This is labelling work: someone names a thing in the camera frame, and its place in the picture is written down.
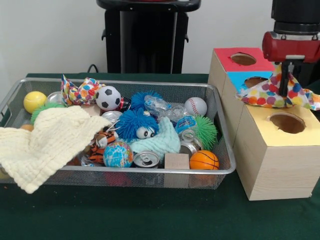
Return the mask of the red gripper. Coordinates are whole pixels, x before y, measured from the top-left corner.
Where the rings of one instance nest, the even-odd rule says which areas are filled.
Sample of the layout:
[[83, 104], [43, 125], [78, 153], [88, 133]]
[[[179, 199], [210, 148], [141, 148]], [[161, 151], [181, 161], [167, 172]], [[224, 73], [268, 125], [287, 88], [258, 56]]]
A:
[[262, 40], [263, 56], [270, 62], [280, 62], [281, 79], [279, 95], [288, 94], [288, 79], [294, 77], [294, 63], [286, 60], [302, 60], [305, 63], [315, 63], [320, 59], [320, 36], [279, 34], [268, 31]]

